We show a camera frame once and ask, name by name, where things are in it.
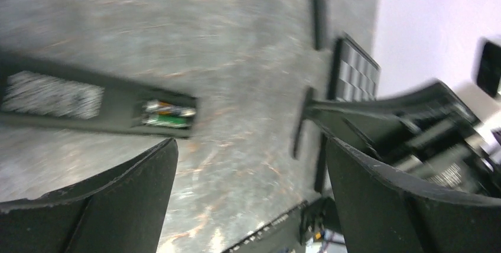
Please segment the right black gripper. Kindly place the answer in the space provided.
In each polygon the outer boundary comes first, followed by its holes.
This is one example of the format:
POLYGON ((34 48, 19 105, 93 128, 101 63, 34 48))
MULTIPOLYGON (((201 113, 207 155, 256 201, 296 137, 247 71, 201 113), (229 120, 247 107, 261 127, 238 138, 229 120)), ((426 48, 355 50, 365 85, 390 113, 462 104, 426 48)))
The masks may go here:
POLYGON ((500 102, 478 90, 451 95, 441 81, 401 96, 369 101, 317 100, 305 91, 305 119, 328 135, 382 159, 363 130, 399 120, 384 140, 385 163, 414 177, 466 193, 500 197, 500 102))

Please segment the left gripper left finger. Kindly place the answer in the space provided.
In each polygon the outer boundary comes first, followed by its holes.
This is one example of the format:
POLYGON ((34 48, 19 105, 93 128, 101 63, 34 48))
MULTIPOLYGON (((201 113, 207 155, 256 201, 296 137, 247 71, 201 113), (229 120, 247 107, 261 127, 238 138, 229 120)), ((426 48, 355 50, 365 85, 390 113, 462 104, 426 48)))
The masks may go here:
POLYGON ((1 203, 2 252, 155 252, 178 163, 169 138, 37 199, 1 203))

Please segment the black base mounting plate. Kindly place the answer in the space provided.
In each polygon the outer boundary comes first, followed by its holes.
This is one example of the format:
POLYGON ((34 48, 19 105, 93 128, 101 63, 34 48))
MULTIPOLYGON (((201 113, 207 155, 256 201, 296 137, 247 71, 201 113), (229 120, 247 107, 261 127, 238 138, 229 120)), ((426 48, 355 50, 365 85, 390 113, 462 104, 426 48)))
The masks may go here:
POLYGON ((303 201, 271 220, 223 252, 306 252, 315 243, 328 241, 327 232, 340 232, 332 197, 303 201))

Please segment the checkerboard calibration board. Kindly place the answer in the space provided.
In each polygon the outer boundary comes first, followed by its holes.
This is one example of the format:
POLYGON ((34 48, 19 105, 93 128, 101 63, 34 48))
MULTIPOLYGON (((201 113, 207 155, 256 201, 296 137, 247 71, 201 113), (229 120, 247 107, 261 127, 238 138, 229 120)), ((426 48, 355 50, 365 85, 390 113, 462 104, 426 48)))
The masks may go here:
POLYGON ((342 102, 374 100, 379 76, 380 65, 351 36, 344 34, 334 45, 326 98, 342 102))

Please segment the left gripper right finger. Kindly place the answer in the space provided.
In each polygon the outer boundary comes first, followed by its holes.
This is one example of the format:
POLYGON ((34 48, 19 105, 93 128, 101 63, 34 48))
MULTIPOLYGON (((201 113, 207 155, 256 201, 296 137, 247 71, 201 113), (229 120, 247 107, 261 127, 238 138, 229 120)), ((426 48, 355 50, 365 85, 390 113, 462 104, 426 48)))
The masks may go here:
POLYGON ((333 138, 327 165, 349 252, 499 252, 500 200, 399 171, 333 138))

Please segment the black remote control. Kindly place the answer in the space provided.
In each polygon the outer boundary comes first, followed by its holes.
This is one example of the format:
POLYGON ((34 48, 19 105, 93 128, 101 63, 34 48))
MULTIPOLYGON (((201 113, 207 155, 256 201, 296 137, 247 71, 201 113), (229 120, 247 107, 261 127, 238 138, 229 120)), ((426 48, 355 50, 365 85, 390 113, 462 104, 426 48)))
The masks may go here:
POLYGON ((1 121, 11 125, 188 138, 185 128, 144 125, 144 105, 158 100, 195 108, 183 93, 10 51, 1 52, 1 121))
POLYGON ((313 2, 314 49, 322 50, 327 42, 326 0, 313 2))

